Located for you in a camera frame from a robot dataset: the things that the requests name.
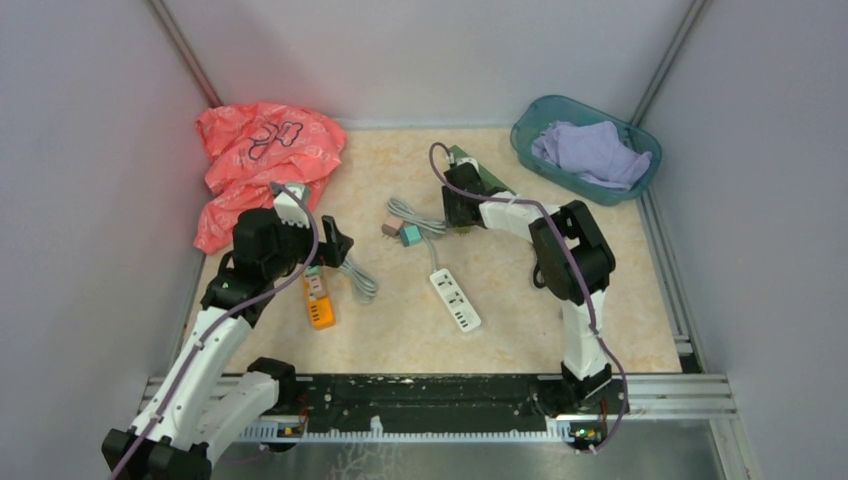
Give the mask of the green power strip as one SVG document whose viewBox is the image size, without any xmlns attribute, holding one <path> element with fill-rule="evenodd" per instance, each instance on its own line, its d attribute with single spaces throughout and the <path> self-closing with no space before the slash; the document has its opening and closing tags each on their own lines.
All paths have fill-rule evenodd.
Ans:
<svg viewBox="0 0 848 480">
<path fill-rule="evenodd" d="M 460 148 L 458 145 L 452 145 L 449 148 L 449 152 L 453 152 L 456 155 L 473 157 L 470 154 L 468 154 L 465 150 Z M 485 168 L 479 161 L 478 161 L 478 163 L 479 163 L 479 166 L 480 166 L 480 171 L 478 172 L 478 174 L 480 175 L 480 178 L 481 178 L 483 185 L 486 189 L 498 188 L 498 189 L 501 189 L 503 191 L 507 191 L 511 194 L 515 193 L 515 191 L 513 189 L 511 189 L 502 180 L 500 180 L 497 176 L 495 176 L 491 171 L 489 171 L 487 168 Z"/>
</svg>

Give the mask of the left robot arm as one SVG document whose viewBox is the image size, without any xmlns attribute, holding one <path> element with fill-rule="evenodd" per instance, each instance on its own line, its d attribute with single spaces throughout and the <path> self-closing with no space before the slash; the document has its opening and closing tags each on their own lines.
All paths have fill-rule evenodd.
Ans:
<svg viewBox="0 0 848 480">
<path fill-rule="evenodd" d="M 233 248 L 207 285 L 194 328 L 161 387 L 125 430 L 101 447 L 114 479 L 208 479 L 222 453 L 260 415 L 303 407 L 293 365 L 259 357 L 221 399 L 211 394 L 273 297 L 307 268 L 342 265 L 354 241 L 322 226 L 282 220 L 272 208 L 239 215 Z"/>
</svg>

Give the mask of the orange power strip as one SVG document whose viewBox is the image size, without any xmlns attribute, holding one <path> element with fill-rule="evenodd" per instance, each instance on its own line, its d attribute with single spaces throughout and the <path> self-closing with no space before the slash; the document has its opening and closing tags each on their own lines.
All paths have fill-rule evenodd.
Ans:
<svg viewBox="0 0 848 480">
<path fill-rule="evenodd" d="M 327 290 L 327 285 L 324 281 L 324 277 L 322 274 L 322 280 L 326 287 L 327 296 L 321 299 L 314 299 L 308 293 L 308 286 L 306 278 L 303 275 L 303 284 L 304 284 L 304 293 L 307 305 L 307 315 L 308 320 L 312 327 L 316 330 L 324 330 L 330 328 L 336 324 L 336 317 L 333 310 L 332 302 L 329 297 L 329 291 Z"/>
</svg>

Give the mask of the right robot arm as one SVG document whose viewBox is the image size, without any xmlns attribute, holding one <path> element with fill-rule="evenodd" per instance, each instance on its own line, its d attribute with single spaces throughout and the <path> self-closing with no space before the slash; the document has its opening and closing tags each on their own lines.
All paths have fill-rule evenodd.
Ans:
<svg viewBox="0 0 848 480">
<path fill-rule="evenodd" d="M 560 302 L 564 401 L 576 412 L 590 411 L 612 377 L 601 331 L 602 306 L 616 260 L 587 205 L 572 201 L 551 207 L 503 189 L 487 189 L 471 163 L 456 163 L 438 178 L 449 225 L 508 232 L 533 247 L 543 287 Z"/>
</svg>

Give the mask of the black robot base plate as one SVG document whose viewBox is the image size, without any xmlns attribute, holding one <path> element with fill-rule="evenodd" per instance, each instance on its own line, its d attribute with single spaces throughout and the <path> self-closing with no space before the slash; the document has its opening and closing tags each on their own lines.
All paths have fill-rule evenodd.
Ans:
<svg viewBox="0 0 848 480">
<path fill-rule="evenodd" d="M 580 406 L 559 374 L 303 374 L 268 412 L 309 433 L 365 432 L 378 418 L 387 433 L 476 434 L 540 432 L 569 414 L 613 421 L 629 410 L 618 379 Z"/>
</svg>

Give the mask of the white power strip with USB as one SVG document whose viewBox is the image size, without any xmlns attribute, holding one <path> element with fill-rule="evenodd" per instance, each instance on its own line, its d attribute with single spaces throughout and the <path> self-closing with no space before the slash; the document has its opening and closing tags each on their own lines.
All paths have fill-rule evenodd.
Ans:
<svg viewBox="0 0 848 480">
<path fill-rule="evenodd" d="M 480 316 L 451 272 L 442 268 L 429 276 L 429 281 L 463 333 L 482 325 Z"/>
</svg>

